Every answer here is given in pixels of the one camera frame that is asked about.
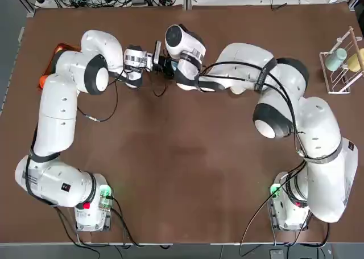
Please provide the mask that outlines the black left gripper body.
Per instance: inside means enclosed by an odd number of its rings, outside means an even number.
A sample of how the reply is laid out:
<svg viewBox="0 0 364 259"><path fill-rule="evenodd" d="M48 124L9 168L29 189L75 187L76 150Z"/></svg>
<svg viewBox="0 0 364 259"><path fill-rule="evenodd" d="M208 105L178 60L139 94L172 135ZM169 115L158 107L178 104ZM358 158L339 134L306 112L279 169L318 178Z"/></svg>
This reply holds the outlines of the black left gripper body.
<svg viewBox="0 0 364 259"><path fill-rule="evenodd" d="M155 70L161 73L163 73L164 71L173 71L172 62L173 60L170 56L160 55L158 63L155 64Z"/></svg>

